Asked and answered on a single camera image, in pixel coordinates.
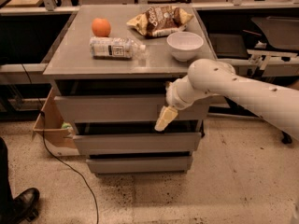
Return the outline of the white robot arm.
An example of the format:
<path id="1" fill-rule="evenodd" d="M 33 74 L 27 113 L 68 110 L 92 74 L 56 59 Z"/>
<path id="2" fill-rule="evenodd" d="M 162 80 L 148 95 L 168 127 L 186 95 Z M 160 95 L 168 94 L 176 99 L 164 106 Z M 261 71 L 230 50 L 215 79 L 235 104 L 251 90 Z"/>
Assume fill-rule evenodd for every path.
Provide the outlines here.
<path id="1" fill-rule="evenodd" d="M 180 110 L 214 94 L 229 98 L 284 133 L 299 139 L 298 90 L 241 77 L 230 64 L 209 59 L 193 62 L 185 77 L 168 85 L 167 105 L 161 110 L 155 130 L 164 130 Z"/>

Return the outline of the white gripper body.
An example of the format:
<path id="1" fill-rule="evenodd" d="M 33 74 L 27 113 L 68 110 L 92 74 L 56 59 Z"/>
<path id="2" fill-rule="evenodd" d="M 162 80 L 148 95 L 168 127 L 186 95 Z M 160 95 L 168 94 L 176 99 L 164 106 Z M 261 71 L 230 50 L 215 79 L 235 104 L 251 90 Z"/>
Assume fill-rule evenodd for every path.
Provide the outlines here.
<path id="1" fill-rule="evenodd" d="M 185 109 L 186 103 L 178 96 L 177 85 L 174 82 L 167 82 L 166 86 L 166 102 L 176 110 Z"/>

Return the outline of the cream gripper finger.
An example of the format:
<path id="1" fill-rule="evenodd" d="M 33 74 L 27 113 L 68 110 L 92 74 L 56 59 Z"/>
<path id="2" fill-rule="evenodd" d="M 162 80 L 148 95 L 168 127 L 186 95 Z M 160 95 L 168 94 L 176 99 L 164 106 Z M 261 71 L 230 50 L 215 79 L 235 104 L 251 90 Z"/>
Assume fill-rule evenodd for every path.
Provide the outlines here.
<path id="1" fill-rule="evenodd" d="M 163 131 L 178 115 L 178 111 L 172 106 L 164 106 L 156 121 L 154 129 L 157 132 Z"/>

